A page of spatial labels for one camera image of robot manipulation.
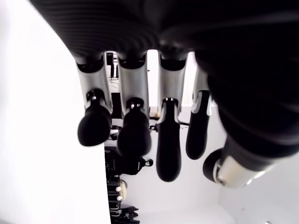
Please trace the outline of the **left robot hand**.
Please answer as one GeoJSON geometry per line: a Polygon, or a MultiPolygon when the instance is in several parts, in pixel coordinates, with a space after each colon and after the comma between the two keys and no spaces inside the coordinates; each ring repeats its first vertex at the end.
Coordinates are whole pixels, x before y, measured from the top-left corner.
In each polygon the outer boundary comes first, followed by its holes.
{"type": "Polygon", "coordinates": [[[205,176],[238,188],[299,151],[296,0],[34,0],[77,61],[193,51],[227,132],[205,176]]]}

